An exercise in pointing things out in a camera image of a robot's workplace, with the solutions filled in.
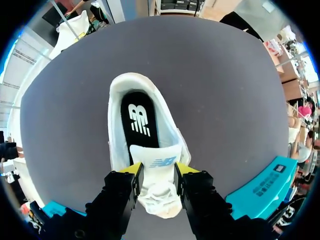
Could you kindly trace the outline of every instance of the sneaker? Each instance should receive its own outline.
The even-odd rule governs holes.
[[[112,170],[141,162],[139,202],[149,214],[175,217],[182,205],[174,185],[174,164],[188,165],[191,155],[165,99],[149,78],[129,72],[112,81],[108,135]]]

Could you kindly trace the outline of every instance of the insole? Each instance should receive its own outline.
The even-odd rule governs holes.
[[[155,107],[143,92],[126,94],[121,102],[121,119],[128,147],[130,165],[133,165],[130,146],[159,148]]]

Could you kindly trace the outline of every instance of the shoe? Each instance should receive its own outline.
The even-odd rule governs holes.
[[[149,78],[129,72],[112,81],[108,135],[112,170],[141,162],[139,202],[149,214],[175,217],[182,205],[174,185],[174,165],[188,165],[191,155],[165,99]]]

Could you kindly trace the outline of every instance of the gray round table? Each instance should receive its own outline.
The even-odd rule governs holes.
[[[21,136],[44,203],[84,211],[111,171],[107,111],[112,80],[127,72],[161,91],[192,155],[225,197],[287,155],[280,79],[262,43],[211,20],[155,16],[93,33],[56,57],[21,103]],[[185,211],[173,219],[137,205],[126,239],[195,239]]]

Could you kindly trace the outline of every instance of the person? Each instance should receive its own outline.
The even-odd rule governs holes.
[[[25,155],[21,152],[24,150],[22,147],[17,146],[15,142],[4,142],[0,144],[0,158],[1,163],[16,158],[24,158]]]
[[[299,108],[300,108],[301,110],[304,109],[304,108],[310,108],[310,109],[311,109],[311,113],[310,113],[309,110],[307,110],[307,112],[310,113],[310,115],[311,115],[312,117],[313,117],[314,114],[315,114],[316,104],[315,104],[314,100],[313,100],[310,96],[308,96],[308,97],[306,98],[305,103],[304,103],[303,97],[297,98],[297,99],[293,99],[293,100],[289,100],[288,102],[289,102],[289,104],[290,104],[291,106],[294,106],[294,105],[297,103],[297,105],[298,105],[298,111],[299,111]]]
[[[81,8],[86,2],[89,0],[82,0],[80,1],[71,11],[68,11],[65,16],[69,17],[72,13],[74,13],[76,10]],[[94,17],[99,21],[99,22],[105,22],[106,24],[109,24],[109,21],[105,17],[104,13],[102,12],[100,7],[95,7],[91,5],[90,11],[93,13]]]
[[[291,158],[296,159],[299,164],[304,163],[311,155],[315,144],[314,131],[310,130],[306,136],[305,145],[300,142],[300,135],[296,136],[291,149]]]
[[[242,0],[233,12],[224,16],[220,23],[233,26],[266,42],[274,39],[287,26],[288,18],[269,1]]]

